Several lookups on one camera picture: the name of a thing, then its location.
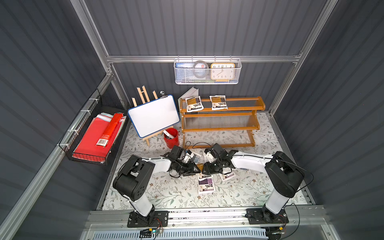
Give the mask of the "yellow coffee bag top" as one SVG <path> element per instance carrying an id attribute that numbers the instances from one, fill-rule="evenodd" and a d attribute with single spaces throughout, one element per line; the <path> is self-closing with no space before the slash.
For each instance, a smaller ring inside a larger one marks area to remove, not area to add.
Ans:
<path id="1" fill-rule="evenodd" d="M 186 104 L 188 113 L 198 112 L 204 109 L 200 96 L 187 98 Z"/>

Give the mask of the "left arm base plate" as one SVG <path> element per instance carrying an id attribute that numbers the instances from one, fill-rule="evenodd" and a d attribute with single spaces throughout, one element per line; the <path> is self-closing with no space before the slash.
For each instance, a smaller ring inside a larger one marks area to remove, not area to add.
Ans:
<path id="1" fill-rule="evenodd" d="M 167 227 L 169 211 L 151 211 L 144 217 L 137 212 L 130 212 L 127 223 L 128 228 L 154 228 Z"/>

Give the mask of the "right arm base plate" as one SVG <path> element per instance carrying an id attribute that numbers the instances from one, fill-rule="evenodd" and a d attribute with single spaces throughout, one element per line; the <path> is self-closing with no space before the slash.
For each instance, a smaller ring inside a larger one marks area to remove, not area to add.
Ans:
<path id="1" fill-rule="evenodd" d="M 245 217 L 250 225 L 261 224 L 283 224 L 289 223 L 285 209 L 281 209 L 278 214 L 274 214 L 266 208 L 246 209 Z"/>

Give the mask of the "yellow coffee bag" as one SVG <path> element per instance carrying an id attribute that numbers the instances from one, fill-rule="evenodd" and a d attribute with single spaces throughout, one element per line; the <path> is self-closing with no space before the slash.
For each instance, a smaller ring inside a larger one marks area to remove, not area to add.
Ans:
<path id="1" fill-rule="evenodd" d="M 226 96 L 224 96 L 224 95 L 210 96 L 210 100 L 212 103 L 212 110 L 213 111 L 227 110 L 228 109 L 228 105 L 226 102 Z"/>
<path id="2" fill-rule="evenodd" d="M 200 96 L 187 98 L 186 104 L 188 113 L 198 112 L 204 109 Z"/>

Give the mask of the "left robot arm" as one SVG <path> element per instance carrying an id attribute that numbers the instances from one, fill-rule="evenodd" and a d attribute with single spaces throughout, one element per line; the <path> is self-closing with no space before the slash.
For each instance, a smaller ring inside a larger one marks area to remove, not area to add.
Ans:
<path id="1" fill-rule="evenodd" d="M 184 177 L 201 173 L 191 157 L 183 162 L 182 157 L 186 155 L 185 150 L 178 146 L 158 158 L 132 155 L 118 171 L 113 188 L 130 202 L 136 214 L 149 217 L 155 207 L 146 196 L 146 188 L 153 174 L 174 171 L 177 176 Z"/>

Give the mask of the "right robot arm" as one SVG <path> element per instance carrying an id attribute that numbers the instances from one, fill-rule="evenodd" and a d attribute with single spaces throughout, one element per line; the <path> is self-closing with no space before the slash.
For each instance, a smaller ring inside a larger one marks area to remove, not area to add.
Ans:
<path id="1" fill-rule="evenodd" d="M 204 156 L 208 160 L 203 165 L 204 175 L 223 174 L 228 169 L 246 169 L 269 176 L 274 190 L 262 208 L 262 216 L 269 222 L 281 214 L 305 178 L 304 170 L 281 151 L 272 155 L 255 155 L 237 150 L 228 152 L 219 144 L 214 144 L 204 150 Z"/>

